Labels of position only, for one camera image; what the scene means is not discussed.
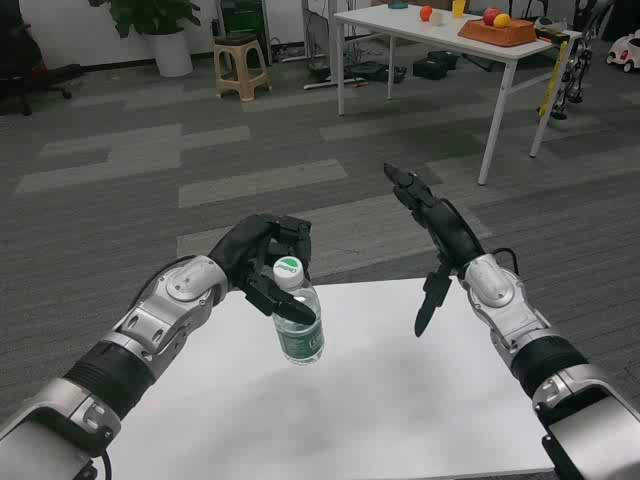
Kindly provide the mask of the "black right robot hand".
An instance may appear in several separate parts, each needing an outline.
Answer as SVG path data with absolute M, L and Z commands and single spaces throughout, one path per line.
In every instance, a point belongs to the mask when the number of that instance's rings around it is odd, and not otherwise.
M 469 224 L 453 204 L 432 193 L 415 173 L 386 163 L 384 174 L 393 184 L 396 198 L 416 223 L 427 230 L 438 250 L 439 267 L 427 275 L 423 285 L 424 301 L 418 310 L 414 333 L 421 336 L 437 308 L 441 307 L 452 284 L 450 275 L 462 275 L 467 264 L 485 254 Z

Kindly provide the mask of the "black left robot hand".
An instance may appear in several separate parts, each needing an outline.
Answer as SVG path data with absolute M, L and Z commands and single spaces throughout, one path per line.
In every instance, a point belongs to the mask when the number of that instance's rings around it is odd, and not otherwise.
M 262 314 L 277 315 L 294 323 L 311 326 L 318 319 L 314 311 L 278 286 L 263 273 L 285 256 L 294 256 L 304 269 L 311 260 L 311 223 L 291 216 L 252 214 L 214 246 L 208 257 L 222 268 L 229 285 Z

